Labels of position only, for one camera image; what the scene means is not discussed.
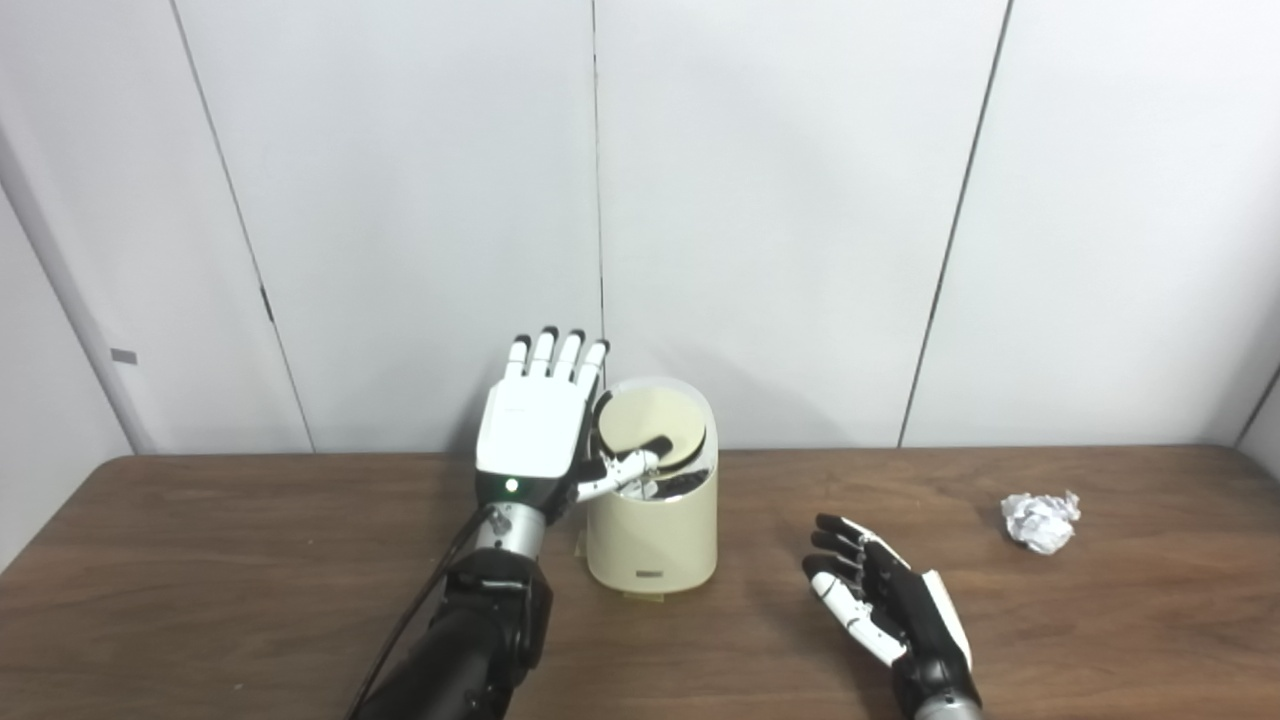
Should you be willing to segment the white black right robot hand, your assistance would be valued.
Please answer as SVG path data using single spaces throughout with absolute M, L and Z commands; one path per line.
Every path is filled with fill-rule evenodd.
M 803 559 L 814 596 L 884 665 L 905 719 L 983 719 L 970 642 L 942 577 L 918 571 L 869 528 L 819 512 Z

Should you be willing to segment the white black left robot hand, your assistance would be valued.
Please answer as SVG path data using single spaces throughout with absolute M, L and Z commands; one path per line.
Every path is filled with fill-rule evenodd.
M 622 450 L 593 447 L 596 389 L 607 340 L 547 325 L 515 337 L 500 379 L 488 391 L 476 443 L 481 506 L 516 503 L 549 525 L 573 505 L 657 474 L 675 447 L 666 434 Z

